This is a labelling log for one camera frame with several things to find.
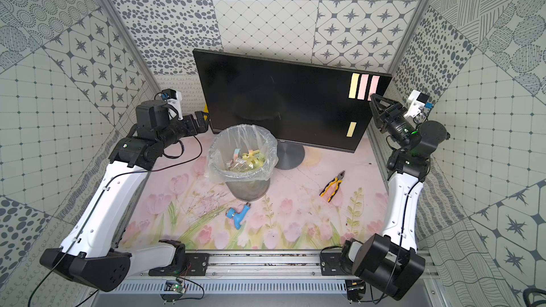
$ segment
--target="sticky note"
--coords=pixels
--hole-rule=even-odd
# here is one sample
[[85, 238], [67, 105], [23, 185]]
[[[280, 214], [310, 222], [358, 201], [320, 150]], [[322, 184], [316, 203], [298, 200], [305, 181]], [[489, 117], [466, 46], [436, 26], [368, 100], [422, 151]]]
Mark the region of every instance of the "sticky note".
[[349, 130], [347, 131], [347, 137], [350, 138], [351, 136], [353, 136], [355, 126], [357, 126], [357, 123], [351, 122], [351, 124], [349, 125]]
[[359, 73], [353, 73], [351, 78], [351, 88], [349, 89], [349, 99], [354, 99], [357, 96], [357, 86], [358, 78], [360, 77]]
[[379, 82], [379, 76], [372, 76], [372, 83], [370, 85], [370, 93], [368, 94], [368, 101], [371, 101], [372, 99], [370, 96], [372, 94], [375, 94], [377, 90], [377, 82]]
[[360, 86], [358, 87], [358, 97], [357, 99], [366, 98], [366, 85], [368, 84], [368, 74], [362, 74], [360, 78]]

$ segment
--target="pink sticky note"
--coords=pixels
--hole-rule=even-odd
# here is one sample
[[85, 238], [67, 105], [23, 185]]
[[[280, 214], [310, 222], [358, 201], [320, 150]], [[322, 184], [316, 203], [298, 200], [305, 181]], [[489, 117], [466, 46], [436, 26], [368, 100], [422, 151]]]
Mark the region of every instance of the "pink sticky note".
[[372, 83], [370, 85], [370, 93], [368, 94], [368, 101], [371, 101], [372, 99], [370, 96], [372, 94], [375, 94], [377, 90], [377, 82], [379, 82], [379, 76], [372, 76]]
[[366, 97], [366, 85], [368, 85], [368, 76], [367, 74], [362, 74], [360, 77], [360, 86], [358, 87], [358, 97], [357, 99], [365, 99]]

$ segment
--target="vent grille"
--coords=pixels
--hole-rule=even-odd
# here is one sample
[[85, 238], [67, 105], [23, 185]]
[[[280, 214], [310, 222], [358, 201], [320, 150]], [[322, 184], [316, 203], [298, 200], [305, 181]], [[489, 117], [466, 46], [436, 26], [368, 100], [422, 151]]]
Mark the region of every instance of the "vent grille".
[[[192, 279], [205, 289], [205, 294], [240, 294], [244, 293], [344, 293], [345, 280], [219, 280], [219, 279]], [[165, 283], [171, 280], [125, 280], [116, 289], [106, 294], [158, 294], [165, 288]], [[201, 288], [187, 282], [187, 294], [201, 293]]]

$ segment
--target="yellow sticky note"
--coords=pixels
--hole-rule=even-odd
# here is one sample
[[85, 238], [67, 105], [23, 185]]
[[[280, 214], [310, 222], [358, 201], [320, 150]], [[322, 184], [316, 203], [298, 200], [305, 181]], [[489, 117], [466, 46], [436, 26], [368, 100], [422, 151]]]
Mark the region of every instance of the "yellow sticky note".
[[351, 78], [351, 88], [349, 89], [349, 99], [354, 99], [357, 96], [357, 86], [358, 78], [360, 77], [359, 73], [353, 73]]
[[349, 130], [347, 131], [347, 137], [351, 137], [353, 136], [353, 132], [354, 132], [354, 128], [357, 126], [357, 123], [356, 122], [351, 122], [351, 124], [349, 125]]

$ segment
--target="tabletop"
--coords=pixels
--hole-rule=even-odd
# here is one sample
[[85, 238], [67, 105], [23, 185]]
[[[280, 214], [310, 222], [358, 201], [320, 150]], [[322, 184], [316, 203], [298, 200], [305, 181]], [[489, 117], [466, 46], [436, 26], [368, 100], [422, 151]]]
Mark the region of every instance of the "tabletop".
[[[305, 147], [300, 166], [275, 168], [268, 192], [251, 203], [239, 230], [226, 212], [232, 207], [241, 211], [245, 202], [206, 176], [206, 154], [214, 138], [211, 131], [198, 135], [200, 157], [150, 174], [120, 248], [173, 239], [187, 249], [322, 249], [351, 237], [365, 241], [381, 231], [388, 195], [366, 135], [355, 153]], [[199, 154], [195, 138], [182, 141], [184, 154], [178, 159], [161, 157], [154, 169]], [[179, 154], [180, 145], [165, 153]], [[330, 192], [323, 197], [320, 192], [341, 171], [343, 182], [328, 203]]]

